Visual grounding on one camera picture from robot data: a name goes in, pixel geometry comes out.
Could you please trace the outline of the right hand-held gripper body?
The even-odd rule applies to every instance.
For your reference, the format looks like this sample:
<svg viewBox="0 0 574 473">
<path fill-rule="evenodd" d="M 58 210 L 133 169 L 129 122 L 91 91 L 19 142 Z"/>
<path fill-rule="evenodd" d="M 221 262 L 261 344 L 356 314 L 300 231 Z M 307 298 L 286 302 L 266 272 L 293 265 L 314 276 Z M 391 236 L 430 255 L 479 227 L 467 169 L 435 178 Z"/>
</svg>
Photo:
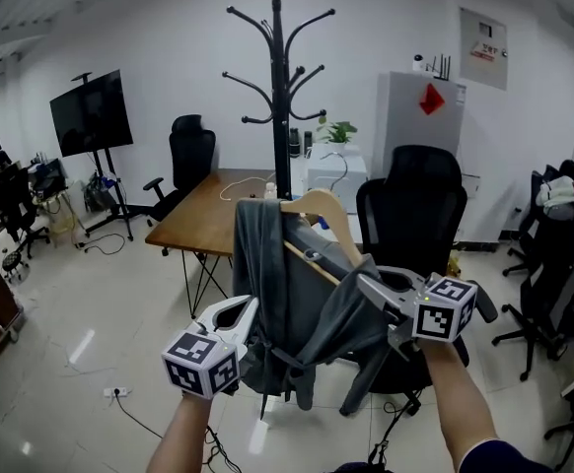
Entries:
<svg viewBox="0 0 574 473">
<path fill-rule="evenodd" d="M 423 277 L 421 292 L 409 292 L 407 311 L 411 317 L 389 325 L 388 342 L 404 359 L 402 346 L 415 339 L 453 343 L 466 328 L 475 308 L 478 286 L 450 276 L 431 273 Z"/>
</svg>

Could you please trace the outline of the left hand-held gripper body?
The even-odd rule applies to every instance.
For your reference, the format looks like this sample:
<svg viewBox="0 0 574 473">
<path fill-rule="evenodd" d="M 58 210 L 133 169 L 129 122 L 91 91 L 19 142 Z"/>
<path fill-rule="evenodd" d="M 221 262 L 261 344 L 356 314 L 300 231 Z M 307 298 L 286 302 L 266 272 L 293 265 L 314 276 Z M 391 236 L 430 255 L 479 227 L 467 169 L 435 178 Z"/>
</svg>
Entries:
<svg viewBox="0 0 574 473">
<path fill-rule="evenodd" d="M 210 331 L 198 321 L 180 331 L 161 354 L 171 385 L 211 400 L 239 388 L 240 361 L 247 347 L 226 333 Z"/>
</svg>

